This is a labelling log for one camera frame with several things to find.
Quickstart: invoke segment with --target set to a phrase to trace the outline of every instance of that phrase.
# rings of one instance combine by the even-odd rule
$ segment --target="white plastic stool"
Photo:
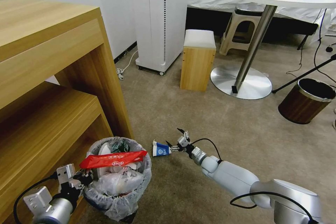
[[[236,7],[223,34],[219,53],[226,55],[231,48],[247,51],[261,15],[262,12],[241,10]],[[238,25],[244,21],[249,22],[248,31],[246,33],[236,31]]]
[[[186,30],[180,88],[204,92],[207,89],[215,54],[213,31]]]

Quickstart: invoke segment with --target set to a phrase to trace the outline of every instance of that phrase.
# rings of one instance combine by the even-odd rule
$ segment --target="metal table base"
[[[222,92],[246,100],[255,100],[269,95],[272,91],[270,80],[258,70],[250,68],[238,93],[232,92],[236,82],[239,67],[217,67],[211,72],[212,83]]]
[[[276,9],[276,6],[266,5],[239,70],[220,67],[211,72],[211,81],[218,89],[241,99],[260,99],[269,95],[272,90],[270,80],[250,67]]]

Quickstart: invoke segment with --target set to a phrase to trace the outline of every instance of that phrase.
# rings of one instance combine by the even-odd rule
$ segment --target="wooden trash bin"
[[[308,124],[334,98],[335,90],[314,79],[301,79],[279,105],[280,114],[297,124]]]

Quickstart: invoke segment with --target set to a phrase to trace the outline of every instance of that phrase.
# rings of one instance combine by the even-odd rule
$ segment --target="white bedsheet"
[[[202,9],[213,9],[220,11],[232,12],[235,6],[241,9],[251,11],[262,11],[265,5],[242,1],[242,0],[188,0],[188,5],[191,7]],[[293,19],[302,20],[309,23],[320,24],[324,10],[319,9],[304,9],[304,8],[288,8],[278,7],[276,16],[290,17]],[[323,20],[322,34],[326,34],[331,25],[336,24],[336,10],[328,9]],[[318,33],[315,33],[313,41],[318,39]]]

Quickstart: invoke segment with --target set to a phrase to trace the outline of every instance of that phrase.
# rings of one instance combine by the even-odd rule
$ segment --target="caster wheel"
[[[331,52],[333,51],[333,48],[332,48],[332,47],[327,47],[327,48],[325,49],[325,51],[328,52],[328,53],[331,53]]]

